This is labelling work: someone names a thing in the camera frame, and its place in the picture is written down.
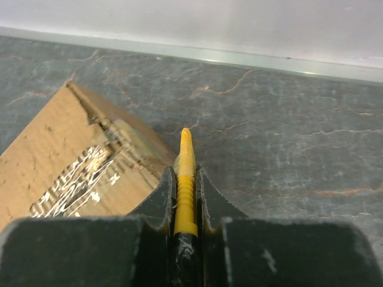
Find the yellow utility knife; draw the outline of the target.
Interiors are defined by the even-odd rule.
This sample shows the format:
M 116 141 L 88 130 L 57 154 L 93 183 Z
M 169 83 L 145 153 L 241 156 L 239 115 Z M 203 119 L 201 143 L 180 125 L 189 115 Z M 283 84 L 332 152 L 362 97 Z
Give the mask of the yellow utility knife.
M 174 162 L 177 192 L 174 217 L 174 251 L 171 267 L 173 286 L 197 286 L 198 240 L 196 206 L 196 160 L 191 131 L 183 128 L 180 151 Z

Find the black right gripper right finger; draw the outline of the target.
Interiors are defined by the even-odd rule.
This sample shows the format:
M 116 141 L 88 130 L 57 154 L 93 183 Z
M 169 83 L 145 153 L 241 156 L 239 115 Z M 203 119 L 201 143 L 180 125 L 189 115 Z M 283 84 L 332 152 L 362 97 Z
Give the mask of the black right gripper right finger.
M 250 218 L 197 171 L 205 286 L 381 286 L 382 271 L 353 224 Z

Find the brown cardboard express box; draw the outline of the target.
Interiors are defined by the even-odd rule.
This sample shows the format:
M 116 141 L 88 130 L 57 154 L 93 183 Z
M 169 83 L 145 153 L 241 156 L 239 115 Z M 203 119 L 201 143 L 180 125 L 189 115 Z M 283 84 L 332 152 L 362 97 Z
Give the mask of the brown cardboard express box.
M 1 227 L 25 217 L 126 215 L 175 157 L 139 118 L 68 81 L 1 155 Z

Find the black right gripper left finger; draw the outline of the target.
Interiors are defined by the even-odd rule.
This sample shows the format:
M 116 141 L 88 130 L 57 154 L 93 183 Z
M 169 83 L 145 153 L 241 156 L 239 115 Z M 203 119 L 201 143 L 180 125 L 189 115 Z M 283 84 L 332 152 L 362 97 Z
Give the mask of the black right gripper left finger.
M 128 215 L 11 222 L 1 233 L 1 285 L 168 286 L 175 187 L 167 167 Z

